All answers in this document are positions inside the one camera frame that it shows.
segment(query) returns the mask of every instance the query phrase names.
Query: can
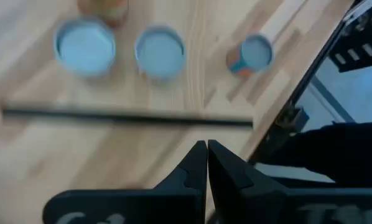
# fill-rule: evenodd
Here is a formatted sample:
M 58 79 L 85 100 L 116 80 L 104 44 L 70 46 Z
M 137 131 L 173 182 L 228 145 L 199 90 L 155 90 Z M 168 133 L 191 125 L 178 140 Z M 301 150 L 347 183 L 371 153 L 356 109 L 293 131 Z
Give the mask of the can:
M 101 77 L 109 73 L 116 55 L 114 34 L 103 22 L 79 18 L 65 22 L 55 33 L 56 59 L 79 77 Z
M 78 9 L 86 16 L 99 17 L 111 28 L 125 24 L 129 13 L 129 0 L 77 0 Z
M 261 34 L 253 34 L 231 49 L 226 55 L 229 70 L 241 78 L 268 68 L 273 61 L 270 41 Z
M 146 29 L 136 40 L 135 59 L 141 74 L 160 81 L 180 75 L 186 58 L 182 38 L 170 27 Z

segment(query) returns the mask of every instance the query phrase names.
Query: can lid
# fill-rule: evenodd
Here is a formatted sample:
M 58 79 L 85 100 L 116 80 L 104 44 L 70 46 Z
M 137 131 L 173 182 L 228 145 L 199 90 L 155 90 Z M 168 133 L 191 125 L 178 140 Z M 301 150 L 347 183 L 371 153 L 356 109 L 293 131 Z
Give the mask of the can lid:
M 254 71 L 267 68 L 273 61 L 272 45 L 261 34 L 253 34 L 241 44 L 241 54 L 247 66 Z
M 95 19 L 76 19 L 62 25 L 54 39 L 58 60 L 83 77 L 97 77 L 114 62 L 114 34 Z
M 139 68 L 147 75 L 170 79 L 179 75 L 185 61 L 182 39 L 166 26 L 145 30 L 135 43 L 135 57 Z

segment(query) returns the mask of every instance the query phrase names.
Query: wooden surface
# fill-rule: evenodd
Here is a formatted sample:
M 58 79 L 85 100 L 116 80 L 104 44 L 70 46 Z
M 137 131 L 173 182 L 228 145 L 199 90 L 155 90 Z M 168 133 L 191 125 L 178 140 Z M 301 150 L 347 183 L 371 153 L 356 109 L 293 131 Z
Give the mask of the wooden surface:
M 199 139 L 251 155 L 353 0 L 130 0 L 116 31 L 111 75 L 80 80 L 53 57 L 52 36 L 77 16 L 74 1 L 0 0 L 0 99 L 130 110 L 250 116 L 254 130 L 89 126 L 0 118 L 0 224 L 41 223 L 45 202 L 67 189 L 151 188 Z M 133 57 L 147 26 L 167 24 L 184 38 L 187 66 L 167 85 L 144 80 Z M 226 51 L 249 33 L 274 45 L 271 68 L 232 76 Z M 213 202 L 207 195 L 207 211 Z

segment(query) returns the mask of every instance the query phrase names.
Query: black bar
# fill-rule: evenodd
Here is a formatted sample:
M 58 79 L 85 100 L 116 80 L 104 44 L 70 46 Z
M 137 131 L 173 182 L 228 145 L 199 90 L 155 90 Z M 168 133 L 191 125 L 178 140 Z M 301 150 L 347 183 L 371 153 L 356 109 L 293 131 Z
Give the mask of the black bar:
M 252 119 L 222 119 L 199 118 L 191 116 L 162 116 L 154 114 L 131 113 L 105 110 L 71 110 L 66 108 L 48 108 L 38 106 L 8 106 L 1 105 L 4 119 L 73 119 L 75 121 L 107 122 L 119 124 L 156 124 L 183 126 L 224 126 L 224 127 L 253 127 Z

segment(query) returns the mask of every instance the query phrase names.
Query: brown jar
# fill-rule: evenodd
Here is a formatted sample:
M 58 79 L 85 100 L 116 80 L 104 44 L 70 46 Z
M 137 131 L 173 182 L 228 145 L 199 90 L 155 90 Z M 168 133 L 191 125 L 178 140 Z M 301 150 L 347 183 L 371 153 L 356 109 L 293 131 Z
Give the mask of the brown jar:
M 128 18 L 129 0 L 77 0 L 80 12 L 97 16 L 111 28 L 121 27 Z

